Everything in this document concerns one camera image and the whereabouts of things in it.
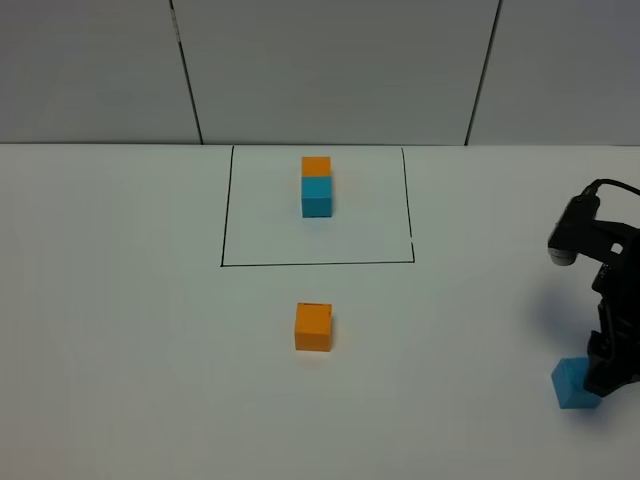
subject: table surface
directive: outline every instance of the table surface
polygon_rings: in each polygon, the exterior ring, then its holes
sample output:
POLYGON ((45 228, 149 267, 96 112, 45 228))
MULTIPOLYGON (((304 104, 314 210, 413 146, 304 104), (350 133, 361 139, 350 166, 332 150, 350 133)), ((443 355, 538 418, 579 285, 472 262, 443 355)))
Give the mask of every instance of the table surface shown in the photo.
MULTIPOLYGON (((0 146, 0 476, 633 478, 639 388, 558 408, 598 264, 556 267, 546 240, 594 178, 640 185, 640 148, 372 148, 327 151, 406 169, 415 262, 221 267, 236 208, 265 201, 227 209, 231 146, 0 146), (330 353, 294 350, 301 301, 333 304, 330 353)), ((309 148, 234 164, 256 151, 309 148)), ((601 198, 640 225, 637 198, 601 198)))

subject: robotic arm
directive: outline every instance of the robotic arm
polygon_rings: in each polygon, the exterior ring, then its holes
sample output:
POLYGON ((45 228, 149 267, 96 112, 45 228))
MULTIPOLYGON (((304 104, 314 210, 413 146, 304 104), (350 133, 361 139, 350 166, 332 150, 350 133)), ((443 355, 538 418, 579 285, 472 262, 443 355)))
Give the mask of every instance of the robotic arm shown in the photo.
POLYGON ((601 185, 640 196, 640 190, 616 180, 596 180, 571 199, 548 247, 556 265, 572 265, 578 254, 603 264, 592 286, 602 295, 598 305, 601 332, 592 331, 589 338, 584 388, 605 397, 640 380, 640 230, 595 219, 601 185), (616 244, 622 247, 619 252, 614 251, 616 244))

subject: toy block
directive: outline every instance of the toy block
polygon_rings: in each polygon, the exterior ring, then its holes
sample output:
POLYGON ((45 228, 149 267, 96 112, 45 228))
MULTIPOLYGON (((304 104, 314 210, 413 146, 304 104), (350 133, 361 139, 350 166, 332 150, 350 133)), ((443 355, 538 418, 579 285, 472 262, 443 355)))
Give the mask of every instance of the toy block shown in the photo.
POLYGON ((330 177, 331 157, 302 157, 303 177, 330 177))
POLYGON ((596 408, 600 405, 602 398, 586 391, 583 386, 588 368, 589 359, 586 357, 560 360, 551 374, 560 408, 596 408))
POLYGON ((333 214, 331 177, 302 177, 302 217, 330 217, 333 214))
POLYGON ((331 350, 331 305, 299 303, 296 312, 296 350, 331 350))

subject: orange cube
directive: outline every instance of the orange cube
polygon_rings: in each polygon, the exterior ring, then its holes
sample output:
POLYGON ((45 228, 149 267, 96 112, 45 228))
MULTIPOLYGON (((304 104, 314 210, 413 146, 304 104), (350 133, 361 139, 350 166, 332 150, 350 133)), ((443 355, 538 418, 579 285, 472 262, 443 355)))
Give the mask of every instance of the orange cube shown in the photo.
POLYGON ((330 177, 331 157, 302 157, 303 177, 330 177))
POLYGON ((299 303, 296 313, 296 350, 331 350, 331 305, 299 303))

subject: black rectangle outline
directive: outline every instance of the black rectangle outline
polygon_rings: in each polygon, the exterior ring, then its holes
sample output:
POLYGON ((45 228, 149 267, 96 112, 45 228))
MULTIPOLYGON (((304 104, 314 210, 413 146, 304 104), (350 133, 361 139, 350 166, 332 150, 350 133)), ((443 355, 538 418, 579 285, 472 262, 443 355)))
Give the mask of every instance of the black rectangle outline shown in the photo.
POLYGON ((224 216, 224 237, 222 239, 222 258, 220 259, 220 268, 233 267, 298 267, 311 265, 402 265, 415 264, 416 253, 413 248, 413 230, 411 228, 411 209, 409 208, 409 188, 407 187, 407 165, 404 158, 404 148, 400 148, 402 152, 402 172, 404 175, 404 193, 407 199, 407 220, 409 221, 409 239, 411 241, 411 260, 380 260, 377 262, 309 262, 309 263, 255 263, 255 264, 230 264, 225 265, 224 253, 227 246, 227 226, 229 224, 229 204, 231 203, 231 182, 233 180, 233 153, 236 146, 231 147, 231 160, 229 161, 229 187, 227 190, 227 208, 224 216))

